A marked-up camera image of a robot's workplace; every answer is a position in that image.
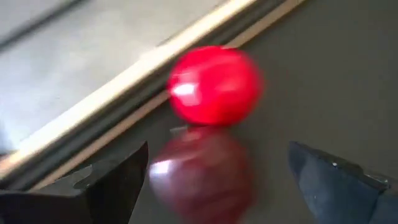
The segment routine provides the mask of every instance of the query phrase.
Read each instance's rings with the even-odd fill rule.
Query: reflective surface
[[[246,149],[227,132],[190,128],[153,161],[155,193],[189,223],[237,223],[253,200]]]
[[[268,82],[259,106],[232,127],[257,188],[242,223],[316,223],[289,170],[289,141],[398,177],[397,8],[394,0],[310,0],[242,47]],[[181,124],[163,105],[108,149],[148,140],[153,159]],[[183,222],[148,181],[131,223]]]

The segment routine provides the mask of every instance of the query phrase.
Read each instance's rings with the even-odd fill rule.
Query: metal edge
[[[257,1],[261,0],[229,0],[168,42],[144,54],[107,84],[19,143],[14,153],[0,161],[0,180],[149,77],[153,71],[188,49],[198,39]]]
[[[272,12],[270,12],[269,14],[264,16],[262,19],[260,19],[255,24],[253,24],[251,27],[249,27],[244,32],[242,32],[237,37],[235,37],[232,41],[230,41],[227,44],[227,46],[228,47],[236,47],[236,48],[242,46],[243,44],[245,44],[246,42],[248,42],[249,40],[251,40],[252,38],[257,36],[260,32],[262,32],[266,28],[273,25],[274,22],[278,21],[284,15],[288,14],[290,11],[292,11],[293,9],[295,9],[297,6],[299,6],[301,3],[305,2],[305,1],[306,0],[286,0],[286,2],[282,3],[280,6],[275,8]],[[99,151],[102,147],[107,145],[107,143],[109,143],[110,141],[112,141],[113,139],[118,137],[120,134],[125,132],[127,129],[129,129],[134,124],[136,124],[140,119],[145,117],[151,111],[153,111],[158,106],[160,106],[162,103],[167,101],[168,98],[169,98],[169,95],[166,91],[163,91],[162,93],[153,97],[153,99],[151,99],[146,104],[141,106],[138,110],[136,110],[135,112],[130,114],[127,118],[122,120],[115,127],[111,128],[104,135],[102,135],[100,138],[98,138],[93,143],[91,143],[88,147],[81,150],[72,159],[70,159],[69,161],[64,163],[62,166],[60,166],[57,170],[55,170],[54,172],[52,172],[51,174],[46,176],[38,184],[33,186],[31,188],[31,190],[40,189],[48,184],[51,184],[58,178],[65,175],[67,172],[72,170],[74,167],[76,167],[77,165],[82,163],[85,159],[89,158],[94,153]]]

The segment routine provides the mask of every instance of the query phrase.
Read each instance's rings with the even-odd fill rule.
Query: red ball
[[[196,124],[228,125],[244,119],[262,90],[255,64],[243,52],[220,46],[185,54],[167,89],[176,112]]]
[[[192,128],[149,168],[155,194],[188,223],[237,223],[253,200],[246,150],[224,131]]]

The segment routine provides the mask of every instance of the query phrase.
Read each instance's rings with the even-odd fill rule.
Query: black plastic piece
[[[319,224],[398,223],[394,179],[297,142],[289,165]]]
[[[145,179],[147,143],[35,192],[0,191],[0,223],[127,224]]]

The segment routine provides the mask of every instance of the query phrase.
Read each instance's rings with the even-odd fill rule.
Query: gray surface
[[[1,0],[0,40],[66,2],[71,0]]]
[[[90,0],[0,52],[0,128],[17,144],[223,0]],[[14,13],[39,12],[19,1]],[[43,1],[43,7],[50,4]],[[0,23],[0,30],[15,27]]]
[[[398,177],[398,1],[310,0],[243,47],[268,91],[232,129],[250,151],[258,201],[242,223],[314,223],[287,166],[290,140]],[[112,142],[153,158],[181,125],[163,105]],[[131,223],[180,223],[146,182]]]

